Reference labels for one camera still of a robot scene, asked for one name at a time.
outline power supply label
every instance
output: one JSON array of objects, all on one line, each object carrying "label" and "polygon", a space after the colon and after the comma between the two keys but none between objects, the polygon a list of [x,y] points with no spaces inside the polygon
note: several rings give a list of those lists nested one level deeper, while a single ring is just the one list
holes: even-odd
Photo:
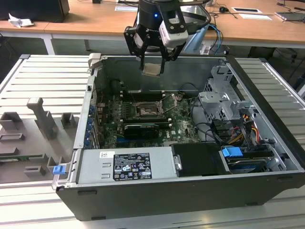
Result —
[{"label": "power supply label", "polygon": [[151,178],[152,168],[149,153],[114,155],[113,179],[115,181]]}]

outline side panel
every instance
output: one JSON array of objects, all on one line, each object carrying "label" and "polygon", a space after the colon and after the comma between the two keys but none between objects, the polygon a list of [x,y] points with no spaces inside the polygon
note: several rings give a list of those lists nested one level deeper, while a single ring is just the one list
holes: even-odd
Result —
[{"label": "side panel", "polygon": [[240,177],[149,185],[58,188],[81,221],[262,205],[305,184],[304,174]]}]

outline motherboard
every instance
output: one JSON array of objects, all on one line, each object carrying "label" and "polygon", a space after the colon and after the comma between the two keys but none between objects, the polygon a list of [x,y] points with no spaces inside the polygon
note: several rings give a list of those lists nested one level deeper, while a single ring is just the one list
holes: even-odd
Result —
[{"label": "motherboard", "polygon": [[189,98],[179,93],[117,94],[97,104],[101,148],[200,142]]}]

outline blue latch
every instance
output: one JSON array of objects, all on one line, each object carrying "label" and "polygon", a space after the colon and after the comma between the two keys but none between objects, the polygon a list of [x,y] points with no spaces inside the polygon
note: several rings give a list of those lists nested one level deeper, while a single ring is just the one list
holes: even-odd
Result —
[{"label": "blue latch", "polygon": [[63,175],[66,174],[66,166],[54,166],[53,168],[54,175]]},{"label": "blue latch", "polygon": [[224,157],[227,156],[243,156],[239,147],[226,147],[222,150]]}]

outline wooden desk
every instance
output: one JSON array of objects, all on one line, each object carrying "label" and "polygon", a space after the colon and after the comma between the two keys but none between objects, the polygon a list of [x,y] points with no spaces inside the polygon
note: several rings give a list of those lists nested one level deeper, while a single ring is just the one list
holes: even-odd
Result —
[{"label": "wooden desk", "polygon": [[[231,7],[257,8],[263,14],[274,14],[276,11],[288,11],[277,6],[277,0],[218,0],[219,4]],[[123,41],[123,31],[128,25],[133,25],[136,13],[114,11],[115,3],[102,2],[92,4],[91,0],[69,0],[70,13],[64,23],[34,22],[36,26],[15,28],[7,21],[0,21],[0,32],[3,36],[38,37],[45,42],[48,54],[55,54],[52,39],[85,40],[117,40]],[[303,3],[286,1],[287,7],[304,8]],[[209,11],[219,11],[219,5],[214,5]],[[243,46],[305,48],[305,24],[298,22],[282,22],[276,15],[269,16],[272,21],[243,19],[236,14],[219,14],[216,18],[218,28],[223,32],[223,44]],[[216,33],[208,31],[205,40],[214,41]]]},{"label": "wooden desk", "polygon": [[46,33],[122,36],[132,26],[136,12],[115,11],[116,3],[92,4],[91,0],[69,0],[70,12],[64,23],[49,23]]},{"label": "wooden desk", "polygon": [[[217,3],[225,4],[231,13],[236,13],[231,7],[255,8],[259,9],[262,14],[274,14],[275,12],[288,12],[288,9],[278,6],[277,0],[218,0]],[[286,6],[304,8],[305,4],[301,2],[286,1]],[[219,12],[219,5],[210,7],[209,12]],[[283,22],[276,16],[269,16],[272,21],[243,19],[238,14],[219,14],[216,18],[218,29],[224,34],[224,43],[239,45],[241,42],[246,45],[248,42],[257,43],[257,46],[278,47],[277,45],[300,44],[305,45],[305,24],[301,22]],[[215,39],[215,32],[208,31],[205,39]]]}]

